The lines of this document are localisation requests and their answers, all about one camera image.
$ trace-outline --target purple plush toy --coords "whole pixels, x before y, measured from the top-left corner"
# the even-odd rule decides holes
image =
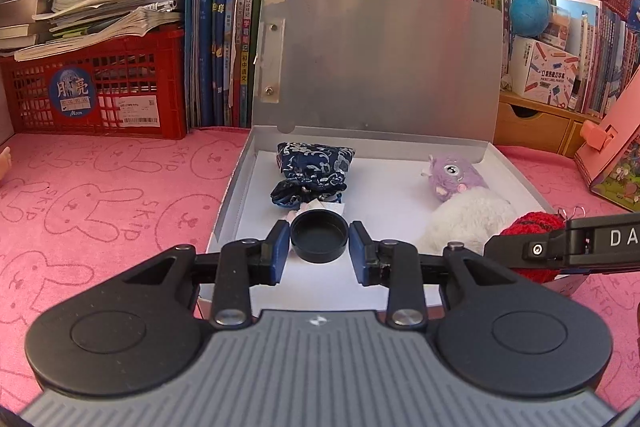
[[[454,194],[471,187],[489,188],[467,160],[433,156],[429,158],[429,166],[422,171],[422,175],[429,177],[429,187],[440,201],[447,201]]]

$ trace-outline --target red knitted object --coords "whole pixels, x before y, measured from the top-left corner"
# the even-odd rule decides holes
[[[518,235],[521,233],[546,233],[552,230],[564,229],[564,219],[557,214],[547,214],[546,212],[530,212],[519,217],[514,223],[500,235]],[[534,269],[534,268],[518,268],[514,272],[519,273],[523,277],[537,283],[545,283],[552,281],[559,270]]]

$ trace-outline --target wooden bookshelf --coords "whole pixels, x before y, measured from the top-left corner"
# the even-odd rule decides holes
[[[600,120],[546,103],[526,100],[511,92],[500,93],[494,145],[519,145],[573,158],[584,140],[585,120]]]

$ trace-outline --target open box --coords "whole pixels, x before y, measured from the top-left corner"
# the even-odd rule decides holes
[[[522,215],[553,212],[490,140],[500,88],[502,20],[467,0],[263,0],[254,127],[207,251],[266,237],[287,211],[271,203],[283,141],[348,146],[344,217],[373,239],[414,242],[438,206],[420,172],[429,155],[475,164]],[[562,283],[566,290],[569,280]],[[210,299],[211,287],[201,297]],[[428,305],[437,287],[425,286]],[[262,309],[384,309],[387,289],[358,285],[348,253],[309,264],[289,252],[276,287],[253,287]]]

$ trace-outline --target navy fabric sachet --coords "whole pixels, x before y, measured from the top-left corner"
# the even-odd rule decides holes
[[[284,179],[271,192],[271,201],[297,210],[313,200],[341,203],[344,179],[355,151],[307,143],[280,143],[276,156]]]

